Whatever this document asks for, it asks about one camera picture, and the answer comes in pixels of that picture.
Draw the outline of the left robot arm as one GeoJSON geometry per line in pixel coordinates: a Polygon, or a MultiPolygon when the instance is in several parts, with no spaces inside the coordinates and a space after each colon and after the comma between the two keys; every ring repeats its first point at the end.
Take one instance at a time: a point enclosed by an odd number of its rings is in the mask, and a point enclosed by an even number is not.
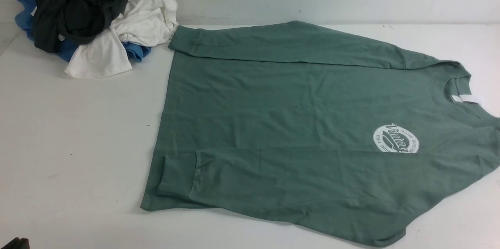
{"type": "Polygon", "coordinates": [[[30,242],[27,238],[14,238],[1,249],[30,249],[30,242]]]}

